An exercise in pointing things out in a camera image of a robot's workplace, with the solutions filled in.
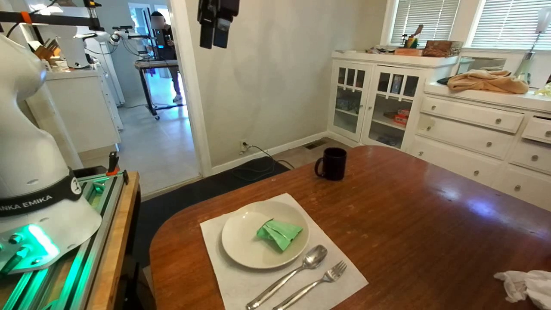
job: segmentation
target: window blind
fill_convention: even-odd
[[[474,48],[529,50],[536,39],[538,17],[551,0],[486,0]],[[541,34],[538,50],[551,48],[551,29]]]
[[[419,41],[448,39],[460,0],[400,0],[391,43],[402,43],[403,34],[415,32],[424,24]]]

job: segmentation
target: green napkin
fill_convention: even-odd
[[[303,229],[298,225],[271,218],[257,230],[257,237],[266,239],[279,251],[285,251],[302,230]]]

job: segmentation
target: white plate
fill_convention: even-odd
[[[257,230],[269,220],[300,225],[303,230],[283,253],[269,244],[266,239],[257,237]],[[241,265],[252,268],[274,268],[293,261],[309,242],[309,224],[303,215],[288,205],[278,201],[250,203],[233,215],[223,229],[223,246],[226,253]]]

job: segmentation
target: cabinet top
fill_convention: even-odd
[[[534,112],[551,113],[551,98],[539,96],[534,93],[508,94],[508,93],[493,93],[493,91],[477,91],[477,89],[450,93],[446,86],[438,82],[427,82],[426,93],[457,98],[457,100],[469,100],[469,101],[481,101],[481,103],[500,105],[508,108],[519,108],[519,110],[534,110]]]
[[[378,62],[378,65],[409,65],[409,67],[450,67],[458,62],[458,56],[412,56],[393,53],[365,53],[359,50],[336,50],[333,58]]]

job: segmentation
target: white sideboard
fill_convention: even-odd
[[[551,210],[551,98],[427,84],[409,153]]]

